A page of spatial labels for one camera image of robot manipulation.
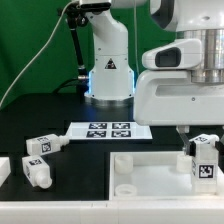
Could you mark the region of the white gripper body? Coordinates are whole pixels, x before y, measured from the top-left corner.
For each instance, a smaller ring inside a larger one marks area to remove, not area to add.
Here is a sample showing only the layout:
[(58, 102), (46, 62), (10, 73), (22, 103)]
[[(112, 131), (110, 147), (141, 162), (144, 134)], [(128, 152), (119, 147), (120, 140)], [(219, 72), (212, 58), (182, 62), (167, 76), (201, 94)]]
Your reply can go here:
[(133, 118), (139, 125), (224, 125), (224, 84), (191, 82), (188, 71), (144, 71), (137, 80)]

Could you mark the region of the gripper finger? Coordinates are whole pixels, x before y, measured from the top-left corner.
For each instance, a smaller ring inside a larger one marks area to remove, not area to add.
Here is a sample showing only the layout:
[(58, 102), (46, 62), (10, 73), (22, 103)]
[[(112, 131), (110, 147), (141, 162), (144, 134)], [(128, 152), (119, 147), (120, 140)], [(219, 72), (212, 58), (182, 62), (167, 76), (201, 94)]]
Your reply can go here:
[(193, 156), (194, 155), (194, 149), (192, 147), (192, 144), (190, 140), (187, 137), (187, 134), (189, 133), (190, 127), (189, 126), (177, 126), (176, 131), (178, 132), (181, 140), (183, 141), (183, 147), (182, 150), (183, 152), (188, 155), (188, 156)]
[(224, 156), (224, 144), (221, 141), (215, 142), (215, 148), (218, 150), (221, 156)]

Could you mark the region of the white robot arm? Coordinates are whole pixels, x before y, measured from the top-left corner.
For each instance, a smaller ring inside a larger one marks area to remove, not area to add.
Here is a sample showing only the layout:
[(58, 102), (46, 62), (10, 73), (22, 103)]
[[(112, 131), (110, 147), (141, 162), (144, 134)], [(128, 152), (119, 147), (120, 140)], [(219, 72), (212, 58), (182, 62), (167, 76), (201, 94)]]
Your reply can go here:
[(224, 125), (224, 0), (149, 0), (150, 15), (174, 42), (142, 56), (134, 120), (140, 125), (175, 126), (188, 155), (194, 125)]

